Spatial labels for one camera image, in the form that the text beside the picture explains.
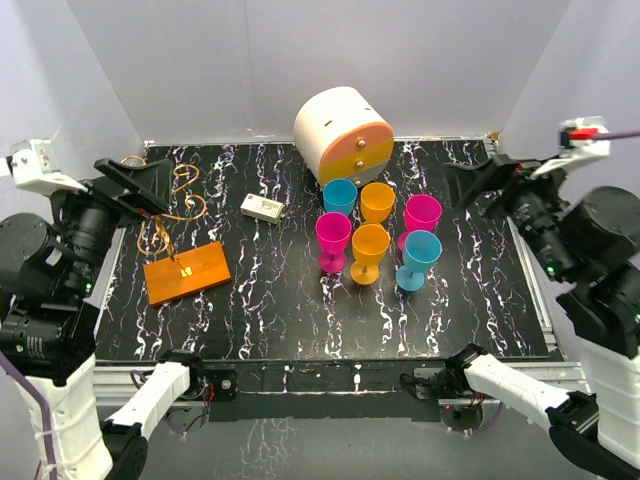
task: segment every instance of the wine glass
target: wine glass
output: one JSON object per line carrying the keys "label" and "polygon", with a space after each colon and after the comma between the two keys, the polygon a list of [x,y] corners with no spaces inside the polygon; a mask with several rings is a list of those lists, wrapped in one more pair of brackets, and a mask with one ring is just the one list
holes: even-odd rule
{"label": "wine glass", "polygon": [[407,235],[402,251],[404,266],[396,272],[396,283],[408,292],[422,288],[425,273],[436,263],[442,253],[438,237],[425,230],[416,230]]}
{"label": "wine glass", "polygon": [[358,188],[351,180],[336,178],[324,186],[322,198],[327,212],[339,212],[349,215],[356,205]]}
{"label": "wine glass", "polygon": [[368,223],[362,225],[353,234],[353,257],[351,277],[360,285],[370,285],[380,275],[378,264],[384,258],[389,243],[389,234],[382,225]]}
{"label": "wine glass", "polygon": [[338,273],[347,265],[344,249],[351,237],[351,220],[338,212],[322,215],[316,222],[316,238],[322,253],[318,266],[327,273]]}
{"label": "wine glass", "polygon": [[425,230],[430,232],[442,216],[442,205],[431,195],[413,195],[407,201],[407,207],[404,210],[404,226],[407,231],[398,238],[398,248],[400,251],[404,249],[404,243],[407,235],[416,230]]}
{"label": "wine glass", "polygon": [[360,193],[360,211],[366,223],[384,222],[393,209],[396,194],[386,183],[372,182]]}

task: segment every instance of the black marble table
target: black marble table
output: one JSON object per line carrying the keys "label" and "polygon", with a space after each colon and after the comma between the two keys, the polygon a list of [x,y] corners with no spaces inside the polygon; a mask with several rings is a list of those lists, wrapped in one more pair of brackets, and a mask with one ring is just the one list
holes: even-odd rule
{"label": "black marble table", "polygon": [[[221,241],[233,281],[150,307],[142,265],[154,257],[138,251],[139,229],[130,229],[107,293],[98,359],[156,360],[168,348],[234,362],[444,358],[471,341],[500,357],[548,355],[508,224],[480,217],[481,205],[458,212],[449,204],[442,165],[483,161],[482,142],[397,142],[379,178],[396,190],[386,222],[394,240],[404,231],[401,213],[410,195],[428,193],[445,205],[435,230],[443,254],[425,287],[412,294],[396,286],[402,262],[395,243],[371,286],[356,285],[348,267],[333,275],[318,268],[314,226],[321,194],[292,145],[157,147],[147,155],[149,161],[165,157],[201,169],[200,178],[176,194],[172,213],[188,214],[189,192],[202,195],[208,207],[196,221],[167,220],[177,250]],[[243,216],[247,193],[284,202],[280,224]],[[353,218],[355,228],[358,211]],[[143,244],[149,237],[147,228]]]}

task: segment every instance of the white cylindrical container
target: white cylindrical container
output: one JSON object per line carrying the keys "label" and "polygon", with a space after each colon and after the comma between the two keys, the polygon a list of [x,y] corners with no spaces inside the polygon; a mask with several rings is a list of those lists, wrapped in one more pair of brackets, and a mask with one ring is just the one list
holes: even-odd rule
{"label": "white cylindrical container", "polygon": [[393,129],[360,93],[336,87],[305,103],[293,126],[296,147],[320,185],[374,180],[391,158]]}

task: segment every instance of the orange goblet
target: orange goblet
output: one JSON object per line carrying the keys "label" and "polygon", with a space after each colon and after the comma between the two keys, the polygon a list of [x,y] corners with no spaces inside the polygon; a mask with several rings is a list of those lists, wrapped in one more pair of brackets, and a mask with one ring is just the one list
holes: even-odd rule
{"label": "orange goblet", "polygon": [[360,211],[366,223],[384,222],[393,209],[396,194],[386,183],[372,182],[360,193]]}
{"label": "orange goblet", "polygon": [[353,256],[351,278],[360,285],[371,285],[380,275],[378,264],[389,248],[390,237],[382,225],[369,223],[356,230],[351,239]]}

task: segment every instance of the pink goblet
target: pink goblet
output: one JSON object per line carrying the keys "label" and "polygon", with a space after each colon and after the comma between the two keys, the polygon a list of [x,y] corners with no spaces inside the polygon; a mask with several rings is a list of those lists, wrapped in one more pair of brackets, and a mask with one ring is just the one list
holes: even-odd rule
{"label": "pink goblet", "polygon": [[351,220],[342,213],[325,213],[316,223],[316,237],[322,249],[318,266],[327,273],[341,272],[347,265],[344,249],[351,238]]}
{"label": "pink goblet", "polygon": [[407,235],[416,230],[426,230],[430,232],[442,216],[442,205],[431,195],[413,195],[407,201],[407,207],[404,210],[404,226],[407,231],[398,238],[398,248],[402,252],[404,250],[404,242]]}

